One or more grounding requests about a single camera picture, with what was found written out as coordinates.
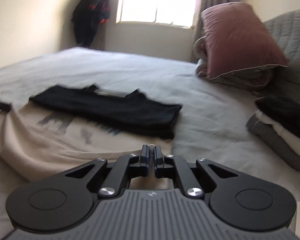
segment folded clothes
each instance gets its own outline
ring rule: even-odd
[[[256,117],[260,122],[272,125],[273,130],[290,146],[290,148],[298,155],[300,155],[300,138],[285,129],[281,124],[272,120],[262,111],[256,111]]]
[[[256,101],[258,108],[300,138],[300,105],[284,97],[268,96]]]
[[[289,166],[300,171],[300,156],[295,154],[289,145],[272,129],[271,125],[260,122],[254,114],[248,120],[246,127],[264,141]]]
[[[135,90],[129,95],[107,96],[95,93],[98,88],[48,88],[29,100],[49,109],[74,114],[128,132],[172,139],[172,129],[181,105],[165,105],[146,98]]]

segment circular pad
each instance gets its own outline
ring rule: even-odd
[[[12,224],[35,232],[62,230],[78,223],[92,206],[86,183],[58,175],[22,186],[6,201]]]
[[[247,231],[288,226],[296,210],[292,194],[276,184],[248,175],[221,180],[209,206],[221,220]]]
[[[44,189],[33,193],[29,203],[39,210],[53,210],[61,207],[67,200],[66,195],[56,189]]]
[[[259,189],[246,189],[237,194],[237,202],[244,208],[250,210],[263,210],[270,207],[273,197]]]

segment pink pillow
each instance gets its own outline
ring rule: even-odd
[[[255,73],[287,66],[287,59],[252,7],[224,3],[202,12],[208,56],[207,78]]]

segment grey folded cloth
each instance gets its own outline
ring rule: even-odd
[[[273,130],[271,125],[260,122],[254,114],[248,120],[246,127],[264,141],[289,166],[300,171],[300,156]]]

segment white folded cloth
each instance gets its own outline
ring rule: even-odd
[[[290,146],[290,148],[300,155],[300,138],[285,129],[280,123],[274,121],[262,111],[256,111],[256,117],[260,122],[272,125],[273,130]]]

